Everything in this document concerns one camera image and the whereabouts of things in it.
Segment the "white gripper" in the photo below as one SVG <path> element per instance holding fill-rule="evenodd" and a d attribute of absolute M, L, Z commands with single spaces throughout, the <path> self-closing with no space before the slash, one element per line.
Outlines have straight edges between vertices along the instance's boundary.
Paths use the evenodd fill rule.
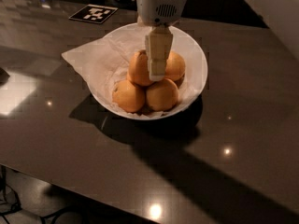
<path fill-rule="evenodd" d="M 165 26 L 180 19 L 186 2 L 187 0 L 136 0 L 137 13 L 142 22 L 147 26 L 157 26 L 145 36 L 151 81 L 160 81 L 165 76 L 166 62 L 173 42 L 173 35 Z"/>

